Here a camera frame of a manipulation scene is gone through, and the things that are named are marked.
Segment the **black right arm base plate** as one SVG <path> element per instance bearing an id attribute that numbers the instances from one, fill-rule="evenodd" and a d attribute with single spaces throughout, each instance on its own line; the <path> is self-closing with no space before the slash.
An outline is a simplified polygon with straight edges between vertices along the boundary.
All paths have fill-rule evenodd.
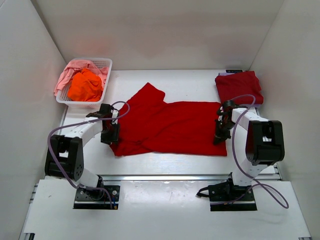
<path id="1" fill-rule="evenodd" d="M 235 186 L 229 181 L 201 188 L 196 196 L 209 198 L 211 212 L 257 211 L 255 196 L 248 187 Z"/>

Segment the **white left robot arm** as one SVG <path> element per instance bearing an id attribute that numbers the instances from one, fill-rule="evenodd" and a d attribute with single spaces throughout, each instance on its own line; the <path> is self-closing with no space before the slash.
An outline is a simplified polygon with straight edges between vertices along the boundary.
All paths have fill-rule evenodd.
<path id="1" fill-rule="evenodd" d="M 86 115 L 83 124 L 73 126 L 67 134 L 49 137 L 44 172 L 56 178 L 70 179 L 72 184 L 87 188 L 93 199 L 104 195 L 102 177 L 84 166 L 84 146 L 97 134 L 103 144 L 115 144 L 119 140 L 119 111 L 110 104 L 102 104 L 96 112 Z"/>

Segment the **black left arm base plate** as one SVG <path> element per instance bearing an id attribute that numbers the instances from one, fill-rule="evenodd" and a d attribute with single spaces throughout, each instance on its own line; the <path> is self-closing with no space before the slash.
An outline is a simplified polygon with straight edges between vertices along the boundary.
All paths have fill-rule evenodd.
<path id="1" fill-rule="evenodd" d="M 105 181 L 103 190 L 86 190 L 79 188 L 76 190 L 73 208 L 78 210 L 118 210 L 120 200 L 120 182 L 109 183 Z"/>

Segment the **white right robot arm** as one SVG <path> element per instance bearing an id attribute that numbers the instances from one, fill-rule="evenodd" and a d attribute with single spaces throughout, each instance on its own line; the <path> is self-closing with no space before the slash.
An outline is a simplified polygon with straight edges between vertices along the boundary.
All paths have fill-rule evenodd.
<path id="1" fill-rule="evenodd" d="M 235 133 L 237 126 L 246 130 L 245 156 L 239 162 L 235 159 L 236 170 L 224 187 L 224 195 L 236 200 L 246 191 L 262 170 L 285 157 L 283 125 L 278 120 L 269 120 L 237 105 L 233 100 L 224 102 L 217 110 L 213 144 L 218 145 L 231 139 L 232 155 L 235 158 Z"/>

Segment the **bright red t-shirt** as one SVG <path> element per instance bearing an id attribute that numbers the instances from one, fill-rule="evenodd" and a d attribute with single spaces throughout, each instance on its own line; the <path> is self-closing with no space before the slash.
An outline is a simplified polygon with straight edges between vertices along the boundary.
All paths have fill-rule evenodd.
<path id="1" fill-rule="evenodd" d="M 218 102 L 164 101 L 165 93 L 146 83 L 119 113 L 117 157 L 151 152 L 227 156 L 225 142 L 214 144 Z"/>

